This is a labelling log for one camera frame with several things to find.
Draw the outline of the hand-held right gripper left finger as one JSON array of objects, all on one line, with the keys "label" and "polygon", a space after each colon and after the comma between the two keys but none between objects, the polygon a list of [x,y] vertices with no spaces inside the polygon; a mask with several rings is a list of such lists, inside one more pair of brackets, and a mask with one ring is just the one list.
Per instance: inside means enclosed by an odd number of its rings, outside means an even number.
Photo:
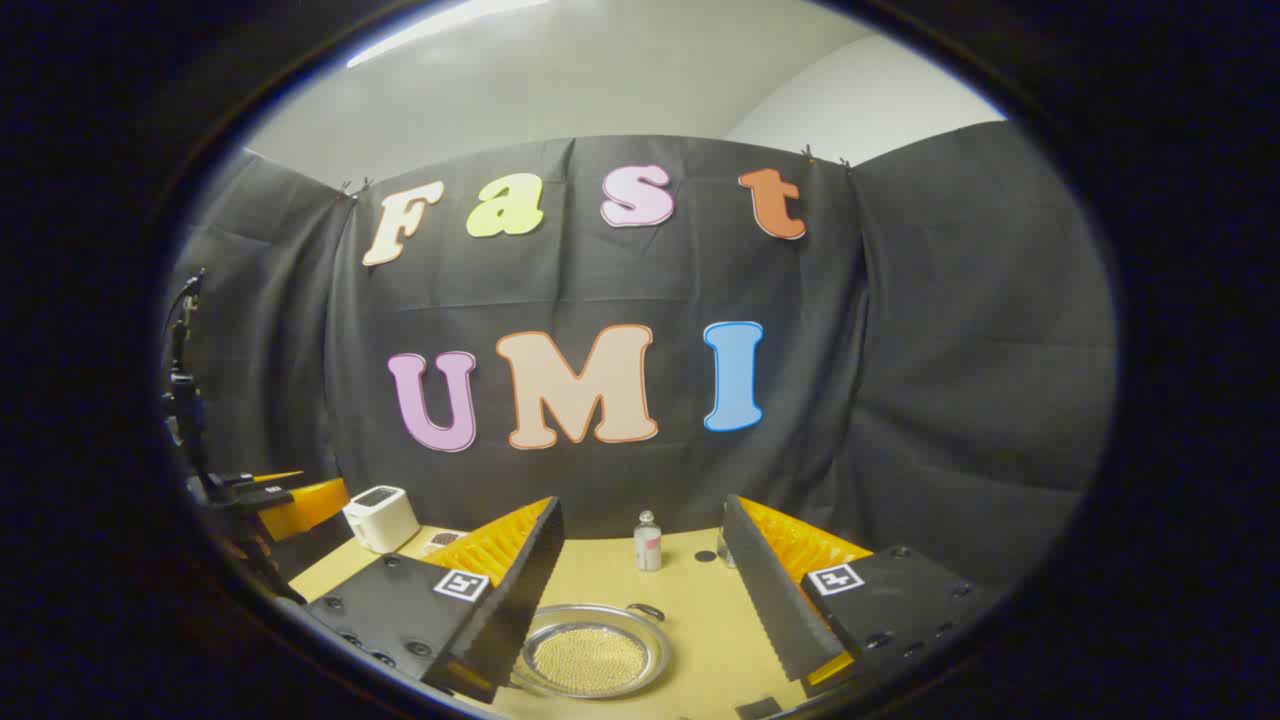
[{"label": "hand-held right gripper left finger", "polygon": [[563,543],[561,502],[547,497],[425,559],[384,553],[306,610],[398,673],[489,703],[509,680]]}]

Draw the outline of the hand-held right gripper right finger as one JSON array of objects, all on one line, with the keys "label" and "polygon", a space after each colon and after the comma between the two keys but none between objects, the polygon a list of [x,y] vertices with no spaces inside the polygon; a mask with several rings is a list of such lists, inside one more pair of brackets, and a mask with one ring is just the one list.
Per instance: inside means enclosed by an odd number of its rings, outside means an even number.
[{"label": "hand-held right gripper right finger", "polygon": [[808,691],[896,676],[986,614],[984,588],[905,544],[872,552],[736,495],[722,534],[783,674]]}]

